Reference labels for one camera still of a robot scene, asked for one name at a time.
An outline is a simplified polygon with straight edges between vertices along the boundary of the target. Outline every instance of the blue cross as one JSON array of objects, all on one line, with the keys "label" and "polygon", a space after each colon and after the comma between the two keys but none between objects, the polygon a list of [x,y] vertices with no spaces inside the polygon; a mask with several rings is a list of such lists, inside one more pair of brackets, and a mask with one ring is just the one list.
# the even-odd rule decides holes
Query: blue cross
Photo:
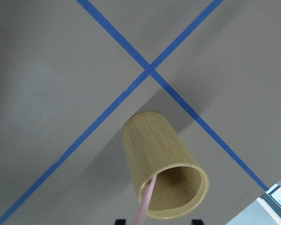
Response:
[{"label": "blue cross", "polygon": [[269,188],[248,165],[225,143],[225,141],[194,111],[193,108],[155,70],[222,2],[213,0],[198,17],[151,63],[121,35],[120,32],[88,0],[77,0],[84,9],[145,69],[132,84],[74,141],[60,159],[52,164],[30,188],[0,217],[3,224],[61,164],[107,119],[112,112],[150,75],[164,90],[243,168],[264,190]]}]

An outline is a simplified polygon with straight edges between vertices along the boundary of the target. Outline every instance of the black object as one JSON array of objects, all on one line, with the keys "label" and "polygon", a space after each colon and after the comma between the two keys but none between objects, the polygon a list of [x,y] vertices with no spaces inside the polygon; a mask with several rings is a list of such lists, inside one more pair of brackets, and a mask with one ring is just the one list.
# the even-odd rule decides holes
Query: black object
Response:
[{"label": "black object", "polygon": [[126,220],[125,219],[117,219],[114,222],[114,225],[126,225]]},{"label": "black object", "polygon": [[204,225],[203,221],[200,219],[193,219],[192,225]]}]

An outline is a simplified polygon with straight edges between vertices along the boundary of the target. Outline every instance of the pink straw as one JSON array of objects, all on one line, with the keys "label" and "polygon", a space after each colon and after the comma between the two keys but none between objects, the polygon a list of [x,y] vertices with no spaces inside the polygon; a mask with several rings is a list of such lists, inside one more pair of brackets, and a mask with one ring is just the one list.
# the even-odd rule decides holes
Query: pink straw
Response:
[{"label": "pink straw", "polygon": [[144,225],[144,223],[145,223],[147,211],[149,208],[151,196],[152,196],[155,181],[156,181],[156,177],[157,177],[157,175],[155,175],[152,178],[151,182],[148,184],[148,186],[145,190],[145,193],[142,196],[142,200],[141,200],[139,209],[137,211],[136,217],[134,219],[133,225]]}]

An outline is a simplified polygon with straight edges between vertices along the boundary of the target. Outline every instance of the wooden cup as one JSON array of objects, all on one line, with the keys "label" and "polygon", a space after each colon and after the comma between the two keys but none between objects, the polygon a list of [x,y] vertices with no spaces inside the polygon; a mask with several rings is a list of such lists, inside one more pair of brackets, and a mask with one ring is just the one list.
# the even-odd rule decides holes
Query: wooden cup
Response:
[{"label": "wooden cup", "polygon": [[147,183],[158,174],[149,216],[177,218],[202,202],[208,176],[163,115],[146,111],[131,117],[123,129],[123,144],[139,203]]}]

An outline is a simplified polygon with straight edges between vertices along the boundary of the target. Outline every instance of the beige cylinder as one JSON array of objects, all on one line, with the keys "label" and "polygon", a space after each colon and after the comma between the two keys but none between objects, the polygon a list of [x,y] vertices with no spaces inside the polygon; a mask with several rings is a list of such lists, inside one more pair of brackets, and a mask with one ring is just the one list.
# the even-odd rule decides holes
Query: beige cylinder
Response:
[{"label": "beige cylinder", "polygon": [[202,202],[208,176],[163,115],[147,111],[131,117],[123,129],[123,144],[139,203],[147,183],[158,174],[149,216],[176,218]]}]

